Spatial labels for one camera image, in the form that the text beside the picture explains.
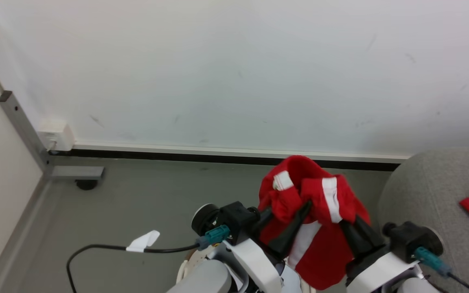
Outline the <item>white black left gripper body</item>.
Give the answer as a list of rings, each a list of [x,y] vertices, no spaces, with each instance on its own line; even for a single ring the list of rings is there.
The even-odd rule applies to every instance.
[[[226,247],[227,266],[238,278],[242,285],[239,293],[247,293],[250,282],[253,282],[258,291],[263,293],[281,293],[284,282],[276,266],[268,259],[264,250],[252,239],[246,239],[233,245],[223,241]]]

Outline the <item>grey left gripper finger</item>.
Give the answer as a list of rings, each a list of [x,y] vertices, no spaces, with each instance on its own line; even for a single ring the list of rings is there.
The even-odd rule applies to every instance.
[[[285,258],[288,255],[294,245],[296,234],[309,215],[311,207],[312,202],[308,200],[295,212],[288,226],[276,238],[269,241],[268,249],[274,258]]]
[[[260,212],[258,233],[262,232],[273,218],[274,214],[272,213],[272,207],[266,207],[262,212]]]

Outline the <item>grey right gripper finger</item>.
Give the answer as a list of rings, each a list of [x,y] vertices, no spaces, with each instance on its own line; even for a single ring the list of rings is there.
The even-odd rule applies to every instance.
[[[372,248],[379,248],[385,245],[384,239],[370,226],[369,223],[359,215],[356,215],[354,228],[358,231],[361,238]]]
[[[352,251],[352,254],[360,255],[363,250],[363,239],[357,228],[354,227],[354,224],[344,219],[339,223],[339,226],[344,234],[349,248]]]

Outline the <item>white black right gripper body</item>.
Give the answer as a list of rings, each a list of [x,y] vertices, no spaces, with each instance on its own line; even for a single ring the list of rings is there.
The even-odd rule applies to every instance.
[[[347,293],[392,293],[409,278],[419,277],[418,262],[406,263],[389,243],[346,265]]]

